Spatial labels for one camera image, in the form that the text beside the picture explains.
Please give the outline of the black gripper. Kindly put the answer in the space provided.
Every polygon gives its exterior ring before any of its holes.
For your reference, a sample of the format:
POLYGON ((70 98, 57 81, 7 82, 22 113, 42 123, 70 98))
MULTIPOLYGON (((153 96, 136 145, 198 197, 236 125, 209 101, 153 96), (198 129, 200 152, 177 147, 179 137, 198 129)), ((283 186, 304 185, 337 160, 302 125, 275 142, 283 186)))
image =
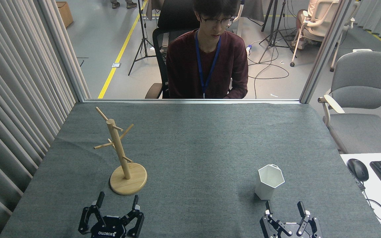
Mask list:
POLYGON ((118 216, 104 216, 100 213, 105 193, 100 192, 97 201, 93 202, 89 207, 83 208, 81 219, 79 222, 79 232, 81 234, 91 233, 91 238, 138 238, 144 222, 144 213, 140 211, 138 205, 139 196, 134 196, 132 210, 123 216, 123 223, 118 216), (89 232, 89 218, 94 214, 97 223, 89 232), (126 226, 136 218, 136 224, 132 229, 126 231, 126 226))
POLYGON ((299 223, 274 220, 270 201, 266 201, 266 211, 260 219, 260 226, 265 238, 322 238, 319 219, 305 209, 303 202, 297 203, 301 216, 299 223))

